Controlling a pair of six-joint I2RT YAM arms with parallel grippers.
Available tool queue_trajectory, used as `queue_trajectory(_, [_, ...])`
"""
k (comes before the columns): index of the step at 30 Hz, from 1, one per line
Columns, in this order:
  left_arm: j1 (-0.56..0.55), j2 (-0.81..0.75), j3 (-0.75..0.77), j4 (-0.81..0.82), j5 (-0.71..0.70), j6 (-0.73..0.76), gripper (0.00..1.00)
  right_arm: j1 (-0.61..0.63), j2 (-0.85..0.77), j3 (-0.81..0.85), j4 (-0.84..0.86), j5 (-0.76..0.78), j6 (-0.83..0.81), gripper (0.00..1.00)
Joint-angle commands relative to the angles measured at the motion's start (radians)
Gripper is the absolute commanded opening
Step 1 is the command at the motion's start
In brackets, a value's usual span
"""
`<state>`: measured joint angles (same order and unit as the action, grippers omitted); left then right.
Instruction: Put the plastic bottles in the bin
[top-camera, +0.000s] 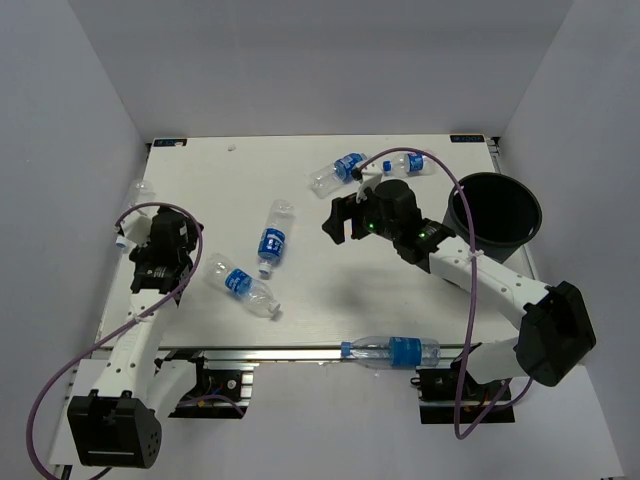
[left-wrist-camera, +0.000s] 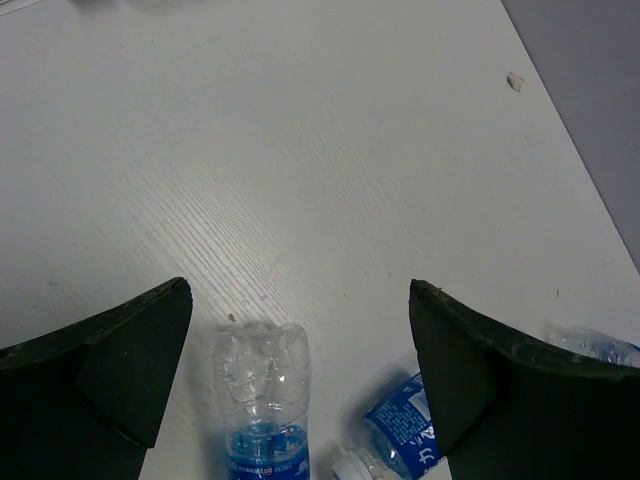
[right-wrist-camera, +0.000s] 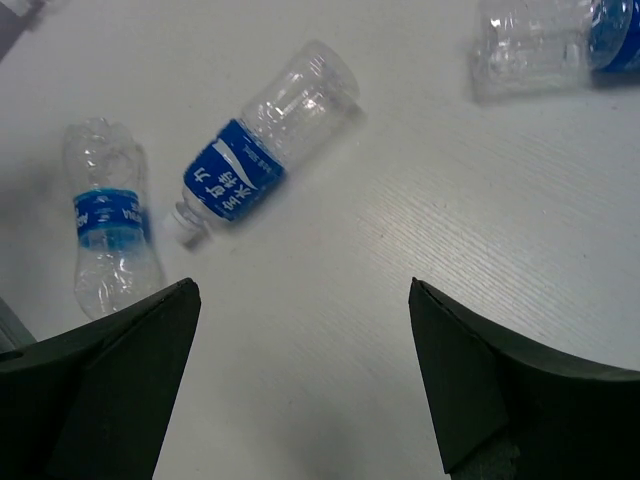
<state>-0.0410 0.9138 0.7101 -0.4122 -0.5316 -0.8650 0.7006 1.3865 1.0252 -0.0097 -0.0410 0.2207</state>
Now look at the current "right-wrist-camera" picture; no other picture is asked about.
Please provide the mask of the clear bottle blue label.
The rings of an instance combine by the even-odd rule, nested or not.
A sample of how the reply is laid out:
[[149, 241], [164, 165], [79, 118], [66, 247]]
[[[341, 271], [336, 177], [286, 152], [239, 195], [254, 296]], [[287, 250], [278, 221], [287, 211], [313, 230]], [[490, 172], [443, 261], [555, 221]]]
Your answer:
[[639, 72], [637, 1], [481, 1], [470, 54], [480, 102]]

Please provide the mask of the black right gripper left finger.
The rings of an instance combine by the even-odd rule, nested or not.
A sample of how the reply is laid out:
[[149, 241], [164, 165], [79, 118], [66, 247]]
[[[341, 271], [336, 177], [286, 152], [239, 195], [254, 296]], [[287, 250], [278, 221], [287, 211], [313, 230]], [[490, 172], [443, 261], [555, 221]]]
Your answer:
[[190, 278], [1, 350], [4, 479], [150, 479], [201, 309]]

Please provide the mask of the crushed bottle blue label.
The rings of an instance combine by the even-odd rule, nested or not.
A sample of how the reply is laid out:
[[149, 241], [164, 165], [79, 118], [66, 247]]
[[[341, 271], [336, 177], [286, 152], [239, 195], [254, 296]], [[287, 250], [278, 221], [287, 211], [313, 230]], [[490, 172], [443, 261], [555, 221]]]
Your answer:
[[67, 128], [62, 160], [78, 239], [74, 293], [97, 320], [163, 286], [150, 242], [146, 156], [124, 125], [91, 118]]

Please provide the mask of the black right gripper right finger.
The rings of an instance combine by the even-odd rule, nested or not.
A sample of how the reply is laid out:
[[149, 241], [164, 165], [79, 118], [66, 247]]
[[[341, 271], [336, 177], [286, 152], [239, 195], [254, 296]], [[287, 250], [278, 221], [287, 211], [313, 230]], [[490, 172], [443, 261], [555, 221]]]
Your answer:
[[543, 345], [422, 280], [411, 327], [453, 479], [635, 479], [639, 374]]

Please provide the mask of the bottle with Chinese blue label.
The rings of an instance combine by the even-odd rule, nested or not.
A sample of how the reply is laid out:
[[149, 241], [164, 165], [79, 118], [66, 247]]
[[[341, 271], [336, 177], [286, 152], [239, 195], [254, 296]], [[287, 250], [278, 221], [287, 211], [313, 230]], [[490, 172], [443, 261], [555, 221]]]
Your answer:
[[244, 219], [356, 115], [359, 85], [325, 43], [307, 42], [187, 166], [166, 229], [182, 245]]

